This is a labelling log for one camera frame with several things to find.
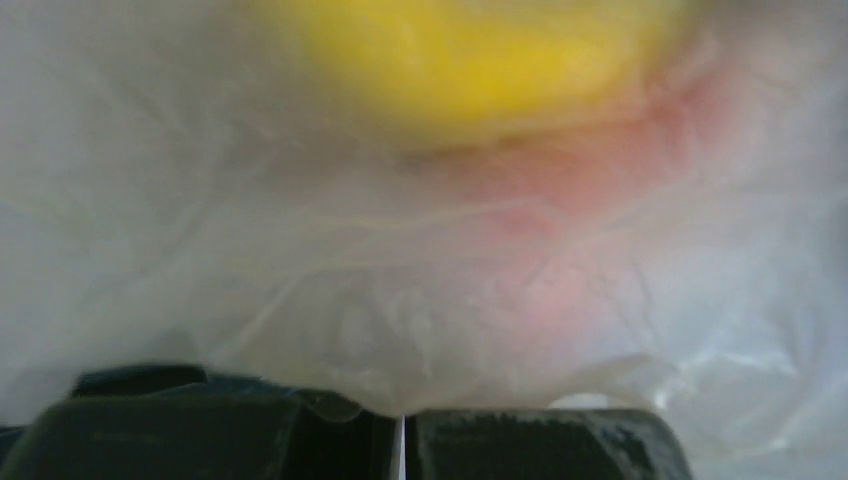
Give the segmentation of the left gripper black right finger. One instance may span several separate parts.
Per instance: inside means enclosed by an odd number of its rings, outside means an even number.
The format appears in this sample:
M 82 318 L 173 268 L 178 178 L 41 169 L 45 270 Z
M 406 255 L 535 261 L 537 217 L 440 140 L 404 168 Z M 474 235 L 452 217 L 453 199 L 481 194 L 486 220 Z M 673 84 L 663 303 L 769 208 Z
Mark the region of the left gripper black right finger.
M 431 411 L 405 421 L 408 479 L 690 479 L 677 437 L 635 409 Z

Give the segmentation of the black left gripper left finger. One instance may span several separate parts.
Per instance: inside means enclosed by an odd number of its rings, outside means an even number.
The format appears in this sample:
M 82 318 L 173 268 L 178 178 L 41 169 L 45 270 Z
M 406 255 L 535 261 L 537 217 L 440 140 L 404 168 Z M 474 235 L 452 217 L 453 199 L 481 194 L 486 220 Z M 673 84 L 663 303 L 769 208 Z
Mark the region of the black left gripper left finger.
M 328 391 L 142 365 L 1 431 L 5 479 L 399 479 L 403 425 Z

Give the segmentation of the clear plastic bag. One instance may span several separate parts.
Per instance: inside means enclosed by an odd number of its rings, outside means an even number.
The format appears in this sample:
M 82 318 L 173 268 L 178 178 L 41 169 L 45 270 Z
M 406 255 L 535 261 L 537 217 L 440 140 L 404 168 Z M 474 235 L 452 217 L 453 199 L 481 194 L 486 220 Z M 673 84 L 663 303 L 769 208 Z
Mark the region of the clear plastic bag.
M 694 1 L 637 101 L 412 149 L 323 97 L 259 1 L 1 5 L 1 421 L 86 373 L 183 364 L 390 417 L 636 407 L 698 479 L 847 475 L 847 5 Z M 482 216 L 459 152 L 630 118 L 727 63 L 719 165 L 638 226 L 606 329 L 445 314 Z

